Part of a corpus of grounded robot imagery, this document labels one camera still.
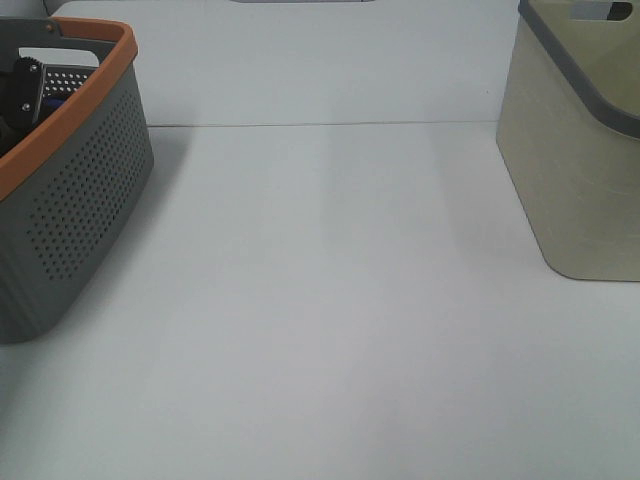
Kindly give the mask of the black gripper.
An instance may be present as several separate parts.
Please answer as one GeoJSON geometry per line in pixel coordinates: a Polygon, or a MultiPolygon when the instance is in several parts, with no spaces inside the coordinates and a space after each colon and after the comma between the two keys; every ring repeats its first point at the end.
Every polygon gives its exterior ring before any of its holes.
{"type": "Polygon", "coordinates": [[[1,155],[8,153],[38,124],[43,89],[43,64],[20,57],[12,70],[1,72],[1,155]]]}

